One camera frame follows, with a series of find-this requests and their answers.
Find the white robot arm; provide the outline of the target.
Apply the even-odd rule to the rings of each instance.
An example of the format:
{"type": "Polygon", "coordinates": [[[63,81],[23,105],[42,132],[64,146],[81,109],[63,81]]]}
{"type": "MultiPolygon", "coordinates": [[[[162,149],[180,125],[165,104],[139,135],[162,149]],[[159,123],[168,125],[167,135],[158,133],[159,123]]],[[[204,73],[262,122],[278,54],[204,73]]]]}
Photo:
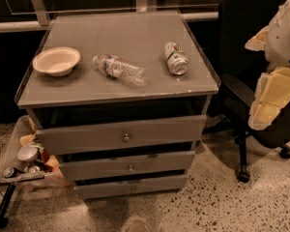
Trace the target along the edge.
{"type": "Polygon", "coordinates": [[[290,0],[280,6],[269,24],[248,40],[245,48],[263,51],[269,66],[255,89],[248,125],[262,131],[290,102],[290,0]]]}

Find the white yellow gripper body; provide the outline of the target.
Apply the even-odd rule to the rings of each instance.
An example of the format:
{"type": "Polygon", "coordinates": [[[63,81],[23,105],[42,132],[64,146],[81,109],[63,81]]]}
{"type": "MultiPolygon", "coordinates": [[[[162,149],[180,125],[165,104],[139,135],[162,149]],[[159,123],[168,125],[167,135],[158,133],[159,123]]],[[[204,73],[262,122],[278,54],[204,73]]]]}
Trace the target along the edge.
{"type": "Polygon", "coordinates": [[[256,131],[267,128],[290,102],[290,68],[279,67],[262,73],[257,82],[248,125],[256,131]]]}

